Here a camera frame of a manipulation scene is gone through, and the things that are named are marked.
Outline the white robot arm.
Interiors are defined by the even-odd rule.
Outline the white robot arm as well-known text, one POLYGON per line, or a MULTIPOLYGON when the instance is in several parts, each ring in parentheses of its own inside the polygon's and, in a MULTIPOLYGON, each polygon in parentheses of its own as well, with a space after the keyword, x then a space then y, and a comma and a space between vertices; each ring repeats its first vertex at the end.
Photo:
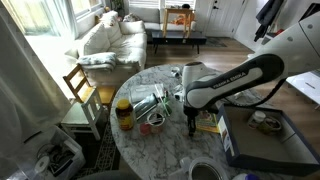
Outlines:
POLYGON ((225 97, 251 87, 284 81, 320 68, 320 12, 292 25, 260 47, 239 66, 215 76, 202 62, 183 66, 183 112, 194 134, 195 117, 225 97))

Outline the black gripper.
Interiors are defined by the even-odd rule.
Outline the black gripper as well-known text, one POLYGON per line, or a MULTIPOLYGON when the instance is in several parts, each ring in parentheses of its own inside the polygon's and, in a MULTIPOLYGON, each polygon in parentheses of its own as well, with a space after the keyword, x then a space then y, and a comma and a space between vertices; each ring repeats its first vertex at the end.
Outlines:
POLYGON ((187 116, 188 124, 188 136, 193 137, 196 131, 195 126, 195 117, 198 115, 198 110, 193 107, 184 106, 183 112, 187 116))

